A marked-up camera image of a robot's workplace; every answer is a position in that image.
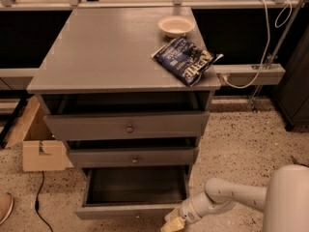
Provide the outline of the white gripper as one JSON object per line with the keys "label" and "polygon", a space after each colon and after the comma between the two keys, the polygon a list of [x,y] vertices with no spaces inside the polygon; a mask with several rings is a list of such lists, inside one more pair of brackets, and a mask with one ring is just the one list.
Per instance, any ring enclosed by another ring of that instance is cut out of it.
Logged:
{"label": "white gripper", "polygon": [[229,212],[235,207],[236,203],[227,200],[217,203],[211,200],[202,191],[184,200],[181,206],[176,207],[167,214],[165,223],[160,232],[178,232],[184,229],[185,223],[195,223],[208,215],[220,215]]}

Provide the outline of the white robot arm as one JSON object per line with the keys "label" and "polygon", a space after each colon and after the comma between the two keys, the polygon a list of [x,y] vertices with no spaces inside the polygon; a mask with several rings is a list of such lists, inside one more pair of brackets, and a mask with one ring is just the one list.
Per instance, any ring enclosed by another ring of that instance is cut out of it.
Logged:
{"label": "white robot arm", "polygon": [[177,232],[207,215],[228,212],[237,203],[264,214],[263,232],[309,232],[309,167],[283,166],[265,188],[211,178],[203,191],[165,216],[160,232]]}

